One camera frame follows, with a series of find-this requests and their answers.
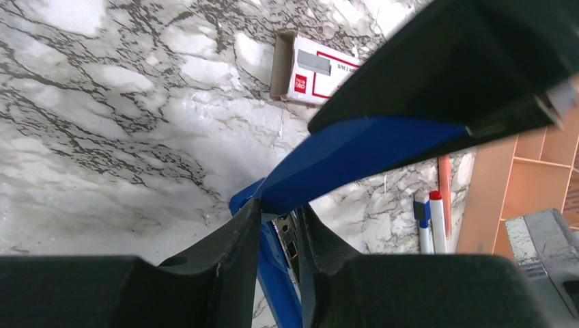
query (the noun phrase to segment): cardboard box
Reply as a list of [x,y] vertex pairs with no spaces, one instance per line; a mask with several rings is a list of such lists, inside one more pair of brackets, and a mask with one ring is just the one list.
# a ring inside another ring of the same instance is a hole
[[359,59],[304,38],[297,31],[280,31],[275,40],[270,95],[321,105],[360,65]]

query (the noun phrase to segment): pen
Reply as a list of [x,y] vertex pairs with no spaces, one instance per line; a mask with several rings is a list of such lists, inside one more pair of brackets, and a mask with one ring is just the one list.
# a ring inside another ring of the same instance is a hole
[[447,238],[444,231],[444,203],[438,190],[430,192],[430,215],[432,216],[434,251],[437,254],[446,254]]
[[418,221],[420,252],[422,254],[434,254],[432,239],[430,237],[430,205],[428,194],[416,193],[414,195],[414,218]]

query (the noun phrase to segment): marble wall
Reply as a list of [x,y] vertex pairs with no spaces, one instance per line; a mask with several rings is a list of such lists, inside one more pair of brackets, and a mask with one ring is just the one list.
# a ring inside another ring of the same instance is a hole
[[[0,0],[0,254],[192,245],[307,135],[315,109],[268,96],[275,31],[366,58],[424,2]],[[452,161],[456,231],[474,155]],[[313,206],[361,251],[417,252],[412,194],[435,187],[426,161]],[[259,287],[253,316],[274,327]]]

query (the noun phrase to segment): blue metal frame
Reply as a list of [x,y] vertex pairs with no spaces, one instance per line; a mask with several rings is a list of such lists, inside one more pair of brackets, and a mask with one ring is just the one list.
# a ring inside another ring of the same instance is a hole
[[415,118],[338,122],[307,137],[271,174],[232,197],[233,215],[250,198],[262,200],[257,276],[280,328],[302,327],[302,310],[270,220],[466,133],[462,125]]

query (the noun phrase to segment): orange pen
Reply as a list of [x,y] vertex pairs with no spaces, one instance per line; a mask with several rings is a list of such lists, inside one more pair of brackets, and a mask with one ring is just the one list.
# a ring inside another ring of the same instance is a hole
[[449,155],[438,157],[438,190],[442,195],[444,205],[444,229],[449,238],[452,231],[451,218],[451,159]]

